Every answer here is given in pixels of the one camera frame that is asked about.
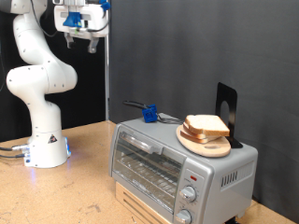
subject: cable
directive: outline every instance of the cable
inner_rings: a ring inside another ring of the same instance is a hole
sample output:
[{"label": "cable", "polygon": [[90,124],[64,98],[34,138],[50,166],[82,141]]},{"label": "cable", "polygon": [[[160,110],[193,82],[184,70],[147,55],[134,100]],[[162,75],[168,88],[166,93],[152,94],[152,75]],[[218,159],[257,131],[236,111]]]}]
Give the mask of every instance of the cable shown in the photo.
[{"label": "cable", "polygon": [[[123,101],[122,103],[124,105],[129,105],[129,106],[136,107],[136,108],[139,108],[139,109],[150,109],[150,107],[148,105],[144,105],[144,104],[141,104],[141,103],[138,103],[138,102],[135,102],[135,101]],[[184,123],[184,120],[181,120],[181,119],[164,119],[164,118],[161,118],[161,116],[158,114],[158,112],[156,112],[156,115],[158,117],[157,120],[161,123],[168,123],[168,124],[183,124]]]},{"label": "cable", "polygon": [[12,148],[9,148],[9,147],[0,147],[0,150],[2,150],[2,151],[12,151]]},{"label": "cable", "polygon": [[3,157],[3,158],[23,158],[23,157],[25,157],[25,154],[19,154],[19,155],[12,156],[12,157],[0,155],[0,157]]},{"label": "cable", "polygon": [[1,57],[1,66],[2,66],[2,71],[3,71],[3,83],[1,85],[0,91],[2,91],[4,84],[6,82],[6,72],[4,70],[4,65],[3,65],[3,57],[2,57],[2,45],[1,45],[1,39],[0,39],[0,57]]},{"label": "cable", "polygon": [[168,124],[183,124],[184,120],[181,119],[163,119],[161,116],[157,113],[158,121],[161,123],[168,123]]},{"label": "cable", "polygon": [[32,10],[34,11],[34,14],[35,14],[35,18],[36,18],[36,22],[37,22],[37,25],[39,26],[39,28],[42,30],[42,32],[47,35],[48,37],[55,37],[58,33],[58,31],[56,31],[53,35],[49,35],[46,31],[44,31],[44,29],[41,27],[37,17],[36,17],[36,11],[35,11],[35,6],[34,6],[34,1],[33,0],[30,0],[31,1],[31,5],[32,5]]},{"label": "cable", "polygon": [[99,31],[102,31],[102,30],[104,30],[104,29],[109,25],[109,23],[110,23],[110,20],[108,20],[107,23],[106,23],[106,25],[103,26],[103,27],[102,27],[101,29],[99,29],[99,30],[87,29],[87,31],[88,31],[88,32],[99,32]]}]

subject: wooden table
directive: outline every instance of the wooden table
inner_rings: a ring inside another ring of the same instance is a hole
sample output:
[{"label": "wooden table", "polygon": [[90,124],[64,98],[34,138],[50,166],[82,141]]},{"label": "wooden table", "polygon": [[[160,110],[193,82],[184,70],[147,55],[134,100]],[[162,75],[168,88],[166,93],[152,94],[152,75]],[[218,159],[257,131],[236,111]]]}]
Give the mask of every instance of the wooden table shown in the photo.
[{"label": "wooden table", "polygon": [[[0,158],[0,224],[141,223],[116,201],[115,183],[108,175],[114,127],[113,122],[103,121],[63,130],[72,156],[59,167],[27,168],[22,159]],[[26,140],[1,143],[0,147],[24,144]],[[254,201],[238,221],[294,223]]]}]

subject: oven window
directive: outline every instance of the oven window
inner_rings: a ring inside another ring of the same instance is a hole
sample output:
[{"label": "oven window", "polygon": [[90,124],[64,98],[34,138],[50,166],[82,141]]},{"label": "oven window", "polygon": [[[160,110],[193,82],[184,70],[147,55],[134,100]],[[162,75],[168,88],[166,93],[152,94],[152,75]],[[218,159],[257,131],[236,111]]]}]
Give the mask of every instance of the oven window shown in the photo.
[{"label": "oven window", "polygon": [[121,138],[121,133],[114,150],[113,171],[173,214],[185,158],[170,158],[174,153],[165,147],[162,155],[149,154]]}]

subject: wooden block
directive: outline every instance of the wooden block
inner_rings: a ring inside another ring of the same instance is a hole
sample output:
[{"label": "wooden block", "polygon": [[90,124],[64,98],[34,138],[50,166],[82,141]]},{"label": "wooden block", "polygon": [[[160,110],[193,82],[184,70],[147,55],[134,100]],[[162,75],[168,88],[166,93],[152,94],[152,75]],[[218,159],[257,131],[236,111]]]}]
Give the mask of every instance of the wooden block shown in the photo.
[{"label": "wooden block", "polygon": [[146,224],[170,224],[118,182],[116,182],[116,199]]}]

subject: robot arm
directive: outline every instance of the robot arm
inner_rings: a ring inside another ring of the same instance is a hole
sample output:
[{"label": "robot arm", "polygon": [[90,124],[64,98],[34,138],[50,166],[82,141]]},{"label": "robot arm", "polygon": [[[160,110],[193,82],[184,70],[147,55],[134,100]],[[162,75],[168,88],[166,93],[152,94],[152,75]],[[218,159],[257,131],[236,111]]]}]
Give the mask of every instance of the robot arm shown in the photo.
[{"label": "robot arm", "polygon": [[[107,15],[101,6],[68,4],[55,8],[57,30],[66,34],[68,45],[73,37],[91,39],[89,50],[95,52],[98,38],[108,32]],[[32,136],[20,148],[26,166],[42,168],[61,165],[70,156],[62,135],[60,109],[45,101],[45,94],[69,91],[77,84],[76,71],[50,51],[40,28],[39,19],[46,8],[47,0],[0,0],[0,11],[20,14],[13,22],[13,32],[21,58],[32,64],[12,69],[7,75],[8,89],[26,103],[32,121]],[[79,12],[77,22],[69,22],[72,10]]]},{"label": "robot arm", "polygon": [[90,39],[90,53],[96,52],[99,37],[108,35],[107,0],[53,0],[58,5],[54,9],[55,26],[64,32],[67,46],[74,45],[73,37]]}]

